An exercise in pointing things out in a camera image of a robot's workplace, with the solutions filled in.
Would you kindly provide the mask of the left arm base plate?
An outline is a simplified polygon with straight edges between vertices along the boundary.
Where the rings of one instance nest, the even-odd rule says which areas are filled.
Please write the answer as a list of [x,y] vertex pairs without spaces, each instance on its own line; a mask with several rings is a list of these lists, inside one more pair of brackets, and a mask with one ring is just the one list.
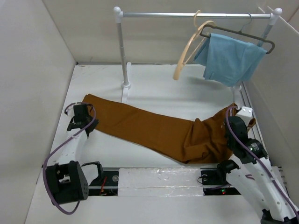
[[119,168],[103,168],[103,175],[89,185],[89,196],[117,196]]

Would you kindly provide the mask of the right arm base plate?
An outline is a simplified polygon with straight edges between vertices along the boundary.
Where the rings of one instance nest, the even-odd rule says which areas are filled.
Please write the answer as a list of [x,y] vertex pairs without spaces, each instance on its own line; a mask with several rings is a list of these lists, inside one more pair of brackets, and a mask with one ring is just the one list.
[[204,196],[240,195],[234,186],[220,176],[217,168],[201,168],[197,181],[202,185]]

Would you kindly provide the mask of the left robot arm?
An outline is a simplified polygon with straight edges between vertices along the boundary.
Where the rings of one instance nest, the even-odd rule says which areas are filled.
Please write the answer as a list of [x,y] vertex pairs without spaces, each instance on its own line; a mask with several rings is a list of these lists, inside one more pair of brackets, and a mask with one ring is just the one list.
[[43,165],[44,185],[54,205],[86,200],[89,185],[99,185],[105,179],[100,162],[79,162],[85,142],[99,123],[95,108],[78,102],[67,106],[64,113],[69,109],[73,109],[73,117],[66,129],[67,139],[54,150],[61,154],[53,165],[48,165],[48,158]]

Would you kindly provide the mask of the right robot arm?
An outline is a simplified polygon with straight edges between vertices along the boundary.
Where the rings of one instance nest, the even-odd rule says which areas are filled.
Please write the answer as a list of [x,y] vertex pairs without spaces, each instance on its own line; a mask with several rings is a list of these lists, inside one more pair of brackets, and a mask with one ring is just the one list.
[[244,174],[235,161],[226,160],[217,165],[217,181],[235,187],[262,224],[297,224],[299,209],[277,180],[262,143],[248,137],[240,117],[226,117],[224,124],[227,146],[249,174]]

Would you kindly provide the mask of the brown trousers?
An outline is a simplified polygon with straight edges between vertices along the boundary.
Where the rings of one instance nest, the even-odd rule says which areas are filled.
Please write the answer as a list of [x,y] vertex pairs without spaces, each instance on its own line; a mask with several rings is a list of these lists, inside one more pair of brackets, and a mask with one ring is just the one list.
[[127,104],[85,95],[95,108],[105,134],[144,146],[184,164],[220,163],[233,152],[227,147],[224,120],[227,108],[194,121],[148,112]]

